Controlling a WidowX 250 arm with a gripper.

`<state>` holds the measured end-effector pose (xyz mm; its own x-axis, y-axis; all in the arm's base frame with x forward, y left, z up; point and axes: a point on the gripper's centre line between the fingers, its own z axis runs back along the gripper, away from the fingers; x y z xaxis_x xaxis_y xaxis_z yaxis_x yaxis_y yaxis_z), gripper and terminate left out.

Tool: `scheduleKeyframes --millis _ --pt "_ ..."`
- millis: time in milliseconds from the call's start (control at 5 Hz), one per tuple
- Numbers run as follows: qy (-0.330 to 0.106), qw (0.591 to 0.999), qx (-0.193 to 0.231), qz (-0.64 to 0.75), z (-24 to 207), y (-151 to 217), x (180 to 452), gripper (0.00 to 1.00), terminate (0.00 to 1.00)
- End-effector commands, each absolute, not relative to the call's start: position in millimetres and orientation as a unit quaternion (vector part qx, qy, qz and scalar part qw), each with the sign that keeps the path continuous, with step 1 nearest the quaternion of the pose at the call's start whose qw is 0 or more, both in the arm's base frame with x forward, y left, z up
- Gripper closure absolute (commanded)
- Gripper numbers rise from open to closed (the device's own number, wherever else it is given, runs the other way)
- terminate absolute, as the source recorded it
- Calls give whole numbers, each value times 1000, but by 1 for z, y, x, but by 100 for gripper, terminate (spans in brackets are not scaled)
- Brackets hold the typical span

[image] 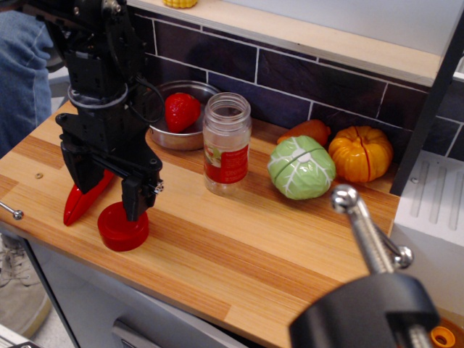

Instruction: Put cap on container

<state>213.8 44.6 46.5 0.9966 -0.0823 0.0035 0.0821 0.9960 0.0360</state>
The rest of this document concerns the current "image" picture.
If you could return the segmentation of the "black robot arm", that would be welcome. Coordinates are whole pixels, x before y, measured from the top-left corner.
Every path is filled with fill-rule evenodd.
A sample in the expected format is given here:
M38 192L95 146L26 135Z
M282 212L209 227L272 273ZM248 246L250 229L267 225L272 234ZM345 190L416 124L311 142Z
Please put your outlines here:
M30 1L45 20L70 75L76 114L56 118L61 149L77 187L89 192L110 171L122 180L127 219L154 205L162 162L146 142L164 114L159 91L141 74L145 44L125 1Z

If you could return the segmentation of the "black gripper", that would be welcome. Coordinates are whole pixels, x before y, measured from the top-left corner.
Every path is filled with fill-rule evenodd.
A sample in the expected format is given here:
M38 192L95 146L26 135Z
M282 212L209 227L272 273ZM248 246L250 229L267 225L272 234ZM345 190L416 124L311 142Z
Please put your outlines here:
M138 221L162 189L162 163L145 140L149 126L163 115L162 96L153 85L136 82L105 97L69 87L68 97L78 112L62 113L56 122L74 184L87 194L105 170L124 178L123 208L128 221Z

